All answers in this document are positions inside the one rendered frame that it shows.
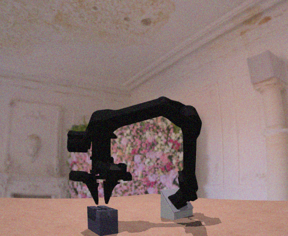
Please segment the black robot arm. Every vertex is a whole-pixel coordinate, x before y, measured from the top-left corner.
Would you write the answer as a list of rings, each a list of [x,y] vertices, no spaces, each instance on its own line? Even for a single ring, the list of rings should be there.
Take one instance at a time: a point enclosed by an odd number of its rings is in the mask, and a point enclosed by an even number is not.
[[[165,96],[157,99],[122,108],[119,110],[97,110],[93,112],[86,131],[71,131],[67,134],[68,152],[111,153],[111,139],[118,138],[113,132],[118,128],[144,120],[163,116],[180,127],[183,133],[183,169],[178,171],[179,190],[168,196],[176,209],[187,205],[187,201],[197,200],[197,180],[195,175],[196,140],[200,135],[202,121],[193,106],[184,105]],[[91,145],[92,141],[92,145]],[[119,180],[125,176],[127,164],[108,161],[103,156],[95,165],[95,173],[106,180]]]

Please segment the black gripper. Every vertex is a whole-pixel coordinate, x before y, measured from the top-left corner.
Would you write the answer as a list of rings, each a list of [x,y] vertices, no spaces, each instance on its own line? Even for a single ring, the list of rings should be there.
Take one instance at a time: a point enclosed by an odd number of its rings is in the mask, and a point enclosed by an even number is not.
[[[99,176],[97,176],[98,174],[95,173],[95,165],[96,165],[97,160],[99,159],[99,156],[103,156],[103,160],[105,161],[108,161],[109,158],[113,158],[111,157],[110,153],[94,152],[92,153],[92,156],[90,156],[90,160],[92,160],[92,170],[90,170],[90,174],[85,171],[70,171],[69,173],[69,180],[80,181],[87,185],[96,205],[98,205],[98,190],[97,189],[99,186],[99,183],[97,183],[97,179],[104,179],[100,173],[99,173]],[[122,179],[123,181],[130,181],[132,180],[132,175],[130,172],[126,172],[125,176],[120,176],[120,179]],[[104,201],[106,204],[109,203],[112,191],[117,184],[120,184],[118,180],[111,179],[111,180],[103,181]]]

